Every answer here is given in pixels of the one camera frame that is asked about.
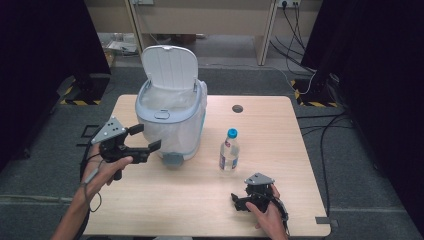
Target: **blue bottle cap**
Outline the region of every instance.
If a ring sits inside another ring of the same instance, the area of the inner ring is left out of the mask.
[[[229,138],[236,138],[237,137],[237,129],[235,129],[235,128],[228,129],[227,136]]]

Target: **human hand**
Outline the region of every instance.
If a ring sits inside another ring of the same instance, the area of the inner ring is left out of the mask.
[[[275,198],[280,198],[280,193],[274,184],[271,184],[272,194]],[[277,206],[274,203],[270,202],[265,213],[261,212],[255,204],[251,202],[246,202],[246,207],[256,216],[258,223],[256,228],[262,228],[265,233],[273,240],[287,240],[288,236],[286,234],[283,221],[281,219],[281,213],[278,210]]]
[[[91,179],[89,183],[87,183],[86,186],[88,198],[87,200],[89,201],[91,201],[94,195],[96,195],[96,193],[98,193],[105,184],[110,185],[112,183],[113,176],[118,170],[124,170],[125,166],[133,161],[132,157],[125,157],[119,159],[116,162],[107,163],[100,156],[99,146],[99,144],[94,144],[91,147],[90,153],[88,154],[90,160],[85,167],[81,180],[81,183],[84,184],[90,174],[92,174],[96,168],[99,168],[97,174],[94,176],[94,178]]]

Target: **white trash bin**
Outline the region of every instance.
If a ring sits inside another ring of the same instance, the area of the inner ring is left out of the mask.
[[[180,166],[196,154],[206,115],[197,58],[188,49],[159,45],[143,50],[142,63],[148,79],[135,104],[138,122],[148,142],[162,140],[155,153],[163,163]]]

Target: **table hole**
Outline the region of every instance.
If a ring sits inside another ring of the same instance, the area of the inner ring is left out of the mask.
[[[235,113],[241,113],[241,112],[243,112],[243,106],[241,106],[241,105],[234,105],[233,106],[233,112],[235,112]]]

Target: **black device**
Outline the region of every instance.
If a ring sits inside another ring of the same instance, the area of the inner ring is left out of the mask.
[[[244,181],[247,184],[246,193],[247,197],[239,198],[234,193],[231,193],[231,198],[237,211],[249,211],[246,207],[246,202],[251,202],[261,211],[265,212],[268,204],[273,202],[281,213],[281,219],[287,229],[287,220],[289,215],[280,199],[274,197],[272,193],[271,184],[275,182],[274,179],[269,178],[261,173],[255,173]]]
[[[143,124],[125,128],[116,117],[112,116],[98,131],[96,136],[91,139],[91,144],[100,143],[100,155],[108,163],[116,162],[128,156],[133,157],[133,164],[145,163],[150,153],[160,149],[161,140],[150,143],[145,148],[130,148],[124,144],[128,134],[134,135],[142,131],[144,131]],[[115,173],[114,180],[121,178],[122,171],[119,170]]]

